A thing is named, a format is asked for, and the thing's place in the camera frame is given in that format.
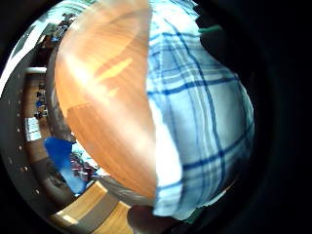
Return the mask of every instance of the blue plaid shirt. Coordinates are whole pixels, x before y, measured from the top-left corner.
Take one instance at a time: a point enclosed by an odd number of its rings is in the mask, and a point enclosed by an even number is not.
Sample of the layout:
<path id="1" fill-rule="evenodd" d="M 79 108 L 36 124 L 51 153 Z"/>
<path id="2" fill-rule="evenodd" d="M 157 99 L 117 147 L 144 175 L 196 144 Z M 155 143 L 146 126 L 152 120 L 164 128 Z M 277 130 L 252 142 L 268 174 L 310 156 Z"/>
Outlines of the blue plaid shirt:
<path id="1" fill-rule="evenodd" d="M 150 0 L 146 89 L 156 126 L 155 215 L 185 219 L 233 181 L 252 151 L 253 106 L 200 43 L 190 0 Z"/>

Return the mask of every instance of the blue chair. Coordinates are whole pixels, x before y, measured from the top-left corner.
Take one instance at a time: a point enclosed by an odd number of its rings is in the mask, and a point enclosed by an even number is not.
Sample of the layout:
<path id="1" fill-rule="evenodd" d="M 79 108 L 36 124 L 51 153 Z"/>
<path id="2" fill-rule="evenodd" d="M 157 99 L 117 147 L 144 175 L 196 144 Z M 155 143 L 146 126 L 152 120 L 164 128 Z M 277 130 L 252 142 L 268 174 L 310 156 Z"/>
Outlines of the blue chair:
<path id="1" fill-rule="evenodd" d="M 49 157 L 55 163 L 59 173 L 63 176 L 71 191 L 81 194 L 86 190 L 87 182 L 75 176 L 71 170 L 70 153 L 73 142 L 49 136 L 44 141 L 44 146 Z"/>

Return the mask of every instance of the desk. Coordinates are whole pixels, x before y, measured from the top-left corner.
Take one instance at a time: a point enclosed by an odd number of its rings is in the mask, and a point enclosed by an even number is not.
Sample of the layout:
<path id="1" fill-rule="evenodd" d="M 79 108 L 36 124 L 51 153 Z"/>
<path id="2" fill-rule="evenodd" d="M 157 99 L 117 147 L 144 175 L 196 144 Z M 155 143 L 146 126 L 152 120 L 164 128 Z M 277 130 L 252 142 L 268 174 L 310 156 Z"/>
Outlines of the desk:
<path id="1" fill-rule="evenodd" d="M 154 198 L 155 130 L 145 94 L 146 0 L 99 1 L 64 35 L 55 68 L 64 119 L 112 177 Z"/>

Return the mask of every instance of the wooden tabletop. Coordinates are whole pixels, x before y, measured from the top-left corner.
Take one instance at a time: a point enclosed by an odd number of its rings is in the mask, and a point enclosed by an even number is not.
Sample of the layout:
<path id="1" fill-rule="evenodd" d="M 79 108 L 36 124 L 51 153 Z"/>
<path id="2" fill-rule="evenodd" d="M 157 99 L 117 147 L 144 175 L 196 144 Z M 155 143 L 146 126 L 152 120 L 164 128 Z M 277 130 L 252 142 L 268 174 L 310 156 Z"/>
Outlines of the wooden tabletop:
<path id="1" fill-rule="evenodd" d="M 155 130 L 145 92 L 147 0 L 102 0 L 73 22 L 55 68 L 59 106 L 97 163 L 154 198 Z"/>

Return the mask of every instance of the hand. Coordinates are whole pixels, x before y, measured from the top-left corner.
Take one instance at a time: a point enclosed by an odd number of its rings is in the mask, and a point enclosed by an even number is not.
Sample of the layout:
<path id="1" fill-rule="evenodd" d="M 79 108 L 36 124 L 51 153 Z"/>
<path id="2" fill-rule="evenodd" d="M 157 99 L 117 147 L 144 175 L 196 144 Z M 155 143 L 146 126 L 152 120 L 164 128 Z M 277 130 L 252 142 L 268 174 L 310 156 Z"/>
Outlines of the hand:
<path id="1" fill-rule="evenodd" d="M 155 216 L 149 206 L 131 207 L 127 219 L 135 234 L 161 234 L 178 222 L 170 216 Z"/>

